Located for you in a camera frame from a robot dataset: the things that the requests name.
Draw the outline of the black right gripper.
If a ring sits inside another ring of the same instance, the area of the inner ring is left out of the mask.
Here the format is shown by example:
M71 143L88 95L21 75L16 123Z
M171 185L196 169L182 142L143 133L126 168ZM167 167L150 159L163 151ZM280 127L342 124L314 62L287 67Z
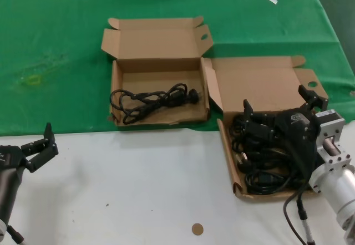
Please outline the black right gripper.
M275 115L254 112L248 100L244 99L243 132L261 140L273 141L275 128L301 173L310 175L315 169L317 158L313 109L326 111L328 98L306 89L304 85L298 87L298 93L305 101L301 107L279 111Z

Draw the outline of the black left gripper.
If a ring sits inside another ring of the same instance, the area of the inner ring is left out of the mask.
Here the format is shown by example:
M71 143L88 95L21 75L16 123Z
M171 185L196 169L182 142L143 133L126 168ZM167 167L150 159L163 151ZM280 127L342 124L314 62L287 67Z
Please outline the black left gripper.
M5 171L24 171L24 155L35 155L26 162L26 169L36 172L39 168L58 155L57 144L51 123L47 123L43 138L21 147L1 145L1 173Z

